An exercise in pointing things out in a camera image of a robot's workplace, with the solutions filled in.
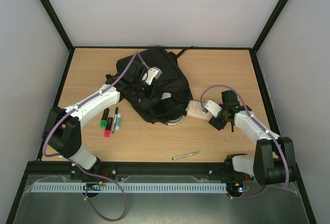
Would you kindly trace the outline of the black student backpack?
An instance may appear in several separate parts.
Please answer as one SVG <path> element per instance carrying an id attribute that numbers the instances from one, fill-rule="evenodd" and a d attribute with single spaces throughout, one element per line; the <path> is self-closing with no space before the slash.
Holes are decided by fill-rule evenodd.
<path id="1" fill-rule="evenodd" d="M 186 116 L 188 103 L 193 99 L 188 80 L 180 69 L 177 58 L 176 54 L 167 52 L 163 47 L 152 47 L 140 52 L 136 57 L 119 59 L 116 63 L 116 74 L 107 74 L 105 82 L 110 77 L 119 76 L 130 60 L 140 65 L 145 63 L 150 68 L 159 68 L 162 74 L 151 84 L 155 86 L 154 99 L 130 100 L 130 90 L 127 90 L 122 100 L 126 99 L 146 122 L 176 124 Z"/>

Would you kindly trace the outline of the beige pencil case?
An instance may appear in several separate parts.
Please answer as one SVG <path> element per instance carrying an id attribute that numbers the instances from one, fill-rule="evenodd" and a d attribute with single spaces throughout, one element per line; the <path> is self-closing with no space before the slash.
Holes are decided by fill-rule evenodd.
<path id="1" fill-rule="evenodd" d="M 186 112 L 187 117 L 197 118 L 206 121 L 209 121 L 212 117 L 211 113 L 206 113 L 203 111 L 200 102 L 194 100 L 189 101 Z"/>

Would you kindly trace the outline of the silver green marker pen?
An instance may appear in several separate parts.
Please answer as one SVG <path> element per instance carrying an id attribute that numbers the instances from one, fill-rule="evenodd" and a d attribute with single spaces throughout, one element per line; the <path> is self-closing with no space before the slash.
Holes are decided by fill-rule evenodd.
<path id="1" fill-rule="evenodd" d="M 186 154 L 174 156 L 174 157 L 172 157 L 172 160 L 175 161 L 175 160 L 178 160 L 178 159 L 195 156 L 197 154 L 199 154 L 199 151 L 194 151 L 194 152 L 190 152 L 190 153 L 186 153 Z"/>

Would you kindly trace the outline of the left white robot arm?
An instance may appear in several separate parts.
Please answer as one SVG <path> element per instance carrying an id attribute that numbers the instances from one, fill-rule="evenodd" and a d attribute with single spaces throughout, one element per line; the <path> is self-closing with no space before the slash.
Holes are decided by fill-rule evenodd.
<path id="1" fill-rule="evenodd" d="M 82 144 L 81 129 L 105 108 L 119 103 L 134 83 L 145 89 L 161 74 L 157 67 L 130 60 L 119 76 L 107 79 L 95 93 L 66 108 L 53 107 L 44 129 L 43 156 L 62 156 L 85 170 L 93 168 L 98 158 Z"/>

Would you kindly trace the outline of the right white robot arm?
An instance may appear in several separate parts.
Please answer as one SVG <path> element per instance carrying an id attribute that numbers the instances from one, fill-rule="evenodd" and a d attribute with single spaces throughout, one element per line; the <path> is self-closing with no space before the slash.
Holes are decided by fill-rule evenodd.
<path id="1" fill-rule="evenodd" d="M 227 90 L 221 93 L 222 103 L 208 100 L 203 104 L 203 110 L 211 113 L 211 126 L 220 131 L 229 123 L 232 131 L 239 128 L 255 145 L 254 157 L 241 153 L 227 156 L 226 175 L 234 179 L 245 173 L 260 185 L 294 182 L 298 171 L 293 141 L 268 129 L 238 96 Z"/>

